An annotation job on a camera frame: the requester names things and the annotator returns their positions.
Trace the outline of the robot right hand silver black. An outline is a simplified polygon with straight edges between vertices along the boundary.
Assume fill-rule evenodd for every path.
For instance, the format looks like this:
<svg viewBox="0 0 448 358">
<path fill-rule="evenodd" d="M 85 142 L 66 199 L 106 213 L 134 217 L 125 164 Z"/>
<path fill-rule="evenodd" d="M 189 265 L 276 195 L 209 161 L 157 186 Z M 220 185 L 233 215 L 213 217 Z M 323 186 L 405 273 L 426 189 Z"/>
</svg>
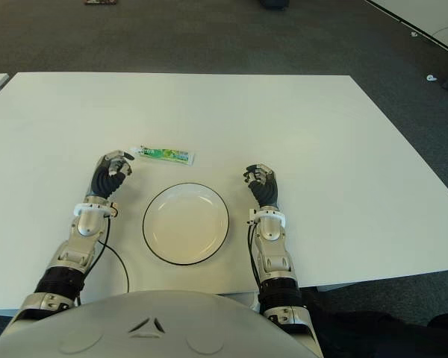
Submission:
<svg viewBox="0 0 448 358">
<path fill-rule="evenodd" d="M 251 190 L 259 207 L 277 207 L 279 190 L 275 172 L 262 163 L 246 167 L 244 182 Z"/>
</svg>

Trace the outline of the robot left hand silver black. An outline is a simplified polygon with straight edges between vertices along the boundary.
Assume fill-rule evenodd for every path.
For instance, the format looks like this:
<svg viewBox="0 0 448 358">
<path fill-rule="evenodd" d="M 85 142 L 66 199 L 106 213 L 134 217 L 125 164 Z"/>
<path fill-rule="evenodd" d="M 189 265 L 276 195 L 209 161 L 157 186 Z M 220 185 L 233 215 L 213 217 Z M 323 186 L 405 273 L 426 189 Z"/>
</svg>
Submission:
<svg viewBox="0 0 448 358">
<path fill-rule="evenodd" d="M 85 195 L 107 200 L 132 173 L 130 161 L 134 157 L 121 150 L 115 150 L 100 157 Z"/>
</svg>

